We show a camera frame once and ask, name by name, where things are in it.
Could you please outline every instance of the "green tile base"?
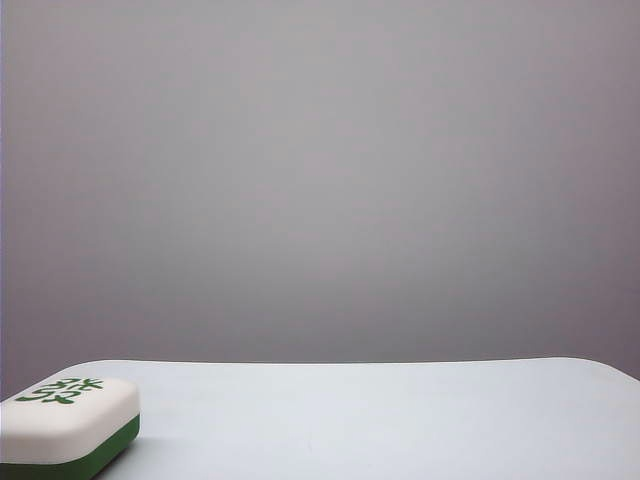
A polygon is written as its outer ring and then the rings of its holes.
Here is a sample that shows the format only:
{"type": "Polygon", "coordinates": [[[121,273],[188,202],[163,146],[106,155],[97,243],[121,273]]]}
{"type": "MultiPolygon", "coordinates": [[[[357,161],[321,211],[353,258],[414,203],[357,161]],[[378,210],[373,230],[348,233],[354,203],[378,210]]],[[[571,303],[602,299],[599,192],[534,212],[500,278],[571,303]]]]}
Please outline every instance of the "green tile base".
{"type": "Polygon", "coordinates": [[[88,480],[102,470],[136,438],[140,430],[140,415],[105,440],[90,454],[66,463],[30,465],[0,463],[3,480],[88,480]]]}

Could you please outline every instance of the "gray backdrop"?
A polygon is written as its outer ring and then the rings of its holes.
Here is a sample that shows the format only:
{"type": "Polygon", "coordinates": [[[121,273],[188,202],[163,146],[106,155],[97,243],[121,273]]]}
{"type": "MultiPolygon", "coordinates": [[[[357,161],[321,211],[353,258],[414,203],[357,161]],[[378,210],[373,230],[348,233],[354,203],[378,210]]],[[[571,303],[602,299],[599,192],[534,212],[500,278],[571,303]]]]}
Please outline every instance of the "gray backdrop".
{"type": "Polygon", "coordinates": [[[640,377],[640,2],[3,3],[5,397],[103,358],[640,377]]]}

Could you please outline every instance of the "tabletop surface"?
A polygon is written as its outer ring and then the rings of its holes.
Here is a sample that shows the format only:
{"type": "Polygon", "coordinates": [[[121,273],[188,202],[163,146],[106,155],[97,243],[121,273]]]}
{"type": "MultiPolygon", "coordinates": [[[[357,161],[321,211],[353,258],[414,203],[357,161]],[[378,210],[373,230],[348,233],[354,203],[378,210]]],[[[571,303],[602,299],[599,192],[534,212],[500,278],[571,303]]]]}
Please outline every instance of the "tabletop surface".
{"type": "Polygon", "coordinates": [[[640,478],[640,382],[589,360],[62,373],[140,387],[140,435],[99,480],[640,478]]]}

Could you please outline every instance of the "gray wall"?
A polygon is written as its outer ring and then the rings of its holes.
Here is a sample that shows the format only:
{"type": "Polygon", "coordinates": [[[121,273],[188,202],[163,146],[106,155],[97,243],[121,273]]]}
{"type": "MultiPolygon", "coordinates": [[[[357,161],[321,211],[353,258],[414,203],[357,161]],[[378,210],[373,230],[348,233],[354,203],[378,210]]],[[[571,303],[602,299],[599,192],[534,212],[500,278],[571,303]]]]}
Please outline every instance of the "gray wall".
{"type": "Polygon", "coordinates": [[[102,358],[640,377],[640,2],[3,3],[4,396],[102,358]]]}

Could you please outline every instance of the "white tile top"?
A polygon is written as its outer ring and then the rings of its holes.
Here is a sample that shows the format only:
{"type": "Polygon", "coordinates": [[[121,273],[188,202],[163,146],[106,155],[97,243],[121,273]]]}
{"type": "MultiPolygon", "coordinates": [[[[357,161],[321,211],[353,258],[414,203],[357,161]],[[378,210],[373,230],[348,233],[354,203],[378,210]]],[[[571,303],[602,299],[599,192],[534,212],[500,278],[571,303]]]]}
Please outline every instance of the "white tile top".
{"type": "Polygon", "coordinates": [[[58,464],[91,453],[139,414],[140,402],[129,381],[56,374],[3,401],[0,412],[3,463],[58,464]]]}

